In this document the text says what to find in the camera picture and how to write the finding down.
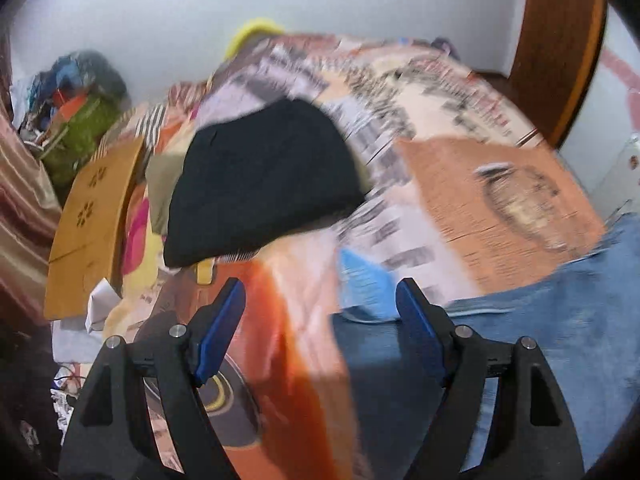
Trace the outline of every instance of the wall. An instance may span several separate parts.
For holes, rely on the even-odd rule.
[[[27,0],[11,31],[14,80],[91,47],[119,70],[134,102],[160,96],[172,82],[206,77],[238,27],[258,16],[290,31],[448,36],[467,64],[500,71],[519,35],[518,1]]]
[[[640,51],[622,19],[610,6],[600,60],[580,113],[560,155],[587,193],[592,193],[633,133],[638,133],[638,91],[616,70],[620,59],[628,72],[640,73]]]

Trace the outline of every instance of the wooden panel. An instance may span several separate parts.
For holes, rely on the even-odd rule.
[[[510,75],[514,102],[558,146],[579,110],[600,52],[605,0],[527,0]]]

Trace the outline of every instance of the colorful blanket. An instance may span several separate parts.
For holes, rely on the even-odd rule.
[[[220,67],[207,94],[181,110],[180,125],[164,134],[159,125],[155,150],[184,152],[198,128],[283,96],[313,102],[334,120],[369,170],[366,202],[257,254],[167,269],[141,184],[127,218],[124,298],[105,336],[132,341],[167,309],[187,322],[228,277],[240,278],[244,316],[220,373],[200,391],[240,476],[402,478],[440,391],[399,335],[393,304],[378,305],[381,317],[354,316],[357,305],[341,304],[358,274],[344,254],[367,262],[373,276],[386,273],[391,286],[413,277],[446,307],[537,282],[587,253],[603,225],[507,99],[442,51],[407,41],[264,40]],[[388,341],[397,367],[378,366],[390,357]],[[412,371],[418,378],[403,387]],[[162,459],[180,469],[157,390],[151,382],[147,390]]]

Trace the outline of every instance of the light blue patch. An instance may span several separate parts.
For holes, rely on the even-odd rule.
[[[396,309],[395,279],[383,267],[342,248],[338,275],[343,316],[362,323],[379,323],[400,317]]]

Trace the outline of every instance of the patterned bedsheet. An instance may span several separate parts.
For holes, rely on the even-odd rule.
[[[603,225],[529,121],[427,45],[282,36],[243,50],[198,88],[189,106],[168,104],[178,111],[155,137],[156,152],[185,150],[198,128],[299,97],[332,117],[373,190],[330,227],[196,270],[164,266],[140,184],[127,215],[123,300],[105,337],[131,341],[166,309],[187,322],[238,277],[246,310],[220,373],[200,394],[240,476],[402,478],[440,391],[389,321],[392,305],[385,319],[342,316],[341,250],[395,282],[413,277],[446,307],[535,283],[590,250]],[[378,366],[390,340],[399,344],[391,371]],[[407,374],[411,388],[402,387]],[[153,384],[148,402],[162,459],[180,469]]]

